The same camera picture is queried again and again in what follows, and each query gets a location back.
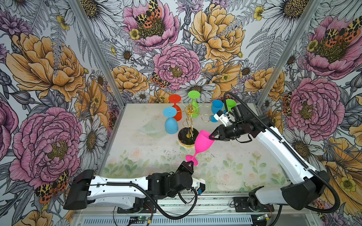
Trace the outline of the pink wine glass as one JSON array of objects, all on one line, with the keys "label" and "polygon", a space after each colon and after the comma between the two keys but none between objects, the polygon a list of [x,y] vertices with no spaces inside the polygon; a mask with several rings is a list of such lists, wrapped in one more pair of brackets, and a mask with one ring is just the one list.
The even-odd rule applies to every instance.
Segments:
[{"label": "pink wine glass", "polygon": [[196,140],[195,140],[195,153],[194,155],[186,155],[185,159],[186,162],[193,161],[194,166],[199,164],[196,156],[200,153],[207,151],[215,142],[215,140],[210,140],[209,137],[210,133],[207,131],[200,131]]}]

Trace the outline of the red wine glass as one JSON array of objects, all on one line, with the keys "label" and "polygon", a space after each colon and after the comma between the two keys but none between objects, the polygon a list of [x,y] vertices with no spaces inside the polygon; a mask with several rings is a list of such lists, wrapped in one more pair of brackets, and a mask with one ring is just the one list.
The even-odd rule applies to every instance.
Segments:
[{"label": "red wine glass", "polygon": [[177,114],[174,116],[174,119],[176,119],[177,121],[180,121],[182,119],[182,110],[177,105],[178,103],[180,103],[181,100],[182,98],[176,94],[173,94],[169,97],[169,102],[173,104],[173,108],[175,108],[177,111]]}]

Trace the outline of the green wine glass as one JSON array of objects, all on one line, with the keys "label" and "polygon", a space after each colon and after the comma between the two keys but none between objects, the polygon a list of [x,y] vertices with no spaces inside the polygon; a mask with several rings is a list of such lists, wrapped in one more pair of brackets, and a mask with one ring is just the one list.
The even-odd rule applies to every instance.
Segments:
[{"label": "green wine glass", "polygon": [[192,100],[191,109],[193,111],[192,117],[196,118],[199,116],[199,104],[197,103],[197,99],[200,98],[200,92],[196,90],[192,90],[188,92],[188,97]]},{"label": "green wine glass", "polygon": [[226,99],[227,111],[232,112],[232,108],[237,105],[237,102],[233,99]]}]

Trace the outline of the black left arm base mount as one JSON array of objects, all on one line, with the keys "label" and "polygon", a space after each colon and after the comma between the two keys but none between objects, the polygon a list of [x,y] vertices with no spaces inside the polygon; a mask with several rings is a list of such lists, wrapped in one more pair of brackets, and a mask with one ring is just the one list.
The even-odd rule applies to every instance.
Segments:
[{"label": "black left arm base mount", "polygon": [[149,198],[135,198],[135,203],[131,209],[124,210],[122,208],[117,209],[118,214],[130,214],[130,213],[156,213],[155,205],[150,201]]}]

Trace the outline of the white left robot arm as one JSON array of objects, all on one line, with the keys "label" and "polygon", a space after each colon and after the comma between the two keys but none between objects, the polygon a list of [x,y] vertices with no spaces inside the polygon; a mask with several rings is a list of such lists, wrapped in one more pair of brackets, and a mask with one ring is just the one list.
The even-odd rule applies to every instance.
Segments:
[{"label": "white left robot arm", "polygon": [[175,197],[192,188],[199,195],[205,190],[205,181],[192,174],[193,162],[182,162],[175,173],[153,173],[134,179],[112,179],[85,170],[72,180],[63,208],[83,210],[91,204],[114,205],[126,211],[137,208],[144,199]]}]

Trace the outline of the blue wine glass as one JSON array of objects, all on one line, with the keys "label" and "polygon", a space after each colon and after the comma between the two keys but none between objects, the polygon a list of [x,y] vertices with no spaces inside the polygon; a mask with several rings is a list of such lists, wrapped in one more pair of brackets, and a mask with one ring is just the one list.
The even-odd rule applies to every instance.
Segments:
[{"label": "blue wine glass", "polygon": [[168,134],[176,134],[178,132],[178,122],[174,118],[177,110],[174,107],[167,107],[163,110],[163,115],[167,118],[165,122],[165,131]]},{"label": "blue wine glass", "polygon": [[222,111],[224,107],[224,104],[222,101],[220,100],[213,100],[212,101],[212,106],[211,106],[211,111],[212,111],[212,115],[210,116],[210,121],[211,122],[217,122],[217,119],[214,118],[214,115],[216,113],[218,113],[218,111]]}]

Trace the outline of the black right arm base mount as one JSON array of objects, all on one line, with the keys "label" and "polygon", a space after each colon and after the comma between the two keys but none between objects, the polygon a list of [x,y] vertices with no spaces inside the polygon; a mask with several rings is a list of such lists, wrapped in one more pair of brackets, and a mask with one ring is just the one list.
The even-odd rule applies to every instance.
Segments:
[{"label": "black right arm base mount", "polygon": [[271,213],[273,213],[275,211],[273,205],[261,205],[261,206],[252,208],[248,201],[248,197],[246,197],[246,196],[233,197],[229,206],[231,208],[234,208],[236,212],[271,212]]}]

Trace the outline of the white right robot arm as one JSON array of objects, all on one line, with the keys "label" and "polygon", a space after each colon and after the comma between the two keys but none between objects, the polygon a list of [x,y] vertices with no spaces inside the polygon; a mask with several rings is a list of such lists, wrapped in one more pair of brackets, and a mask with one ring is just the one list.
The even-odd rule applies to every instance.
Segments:
[{"label": "white right robot arm", "polygon": [[214,118],[222,124],[209,135],[211,140],[236,140],[247,134],[263,145],[284,170],[289,184],[275,188],[260,186],[248,194],[249,208],[258,211],[263,205],[288,205],[295,210],[310,209],[318,199],[330,177],[318,171],[295,151],[266,115],[256,115],[245,104],[232,108],[231,112],[219,110]]}]

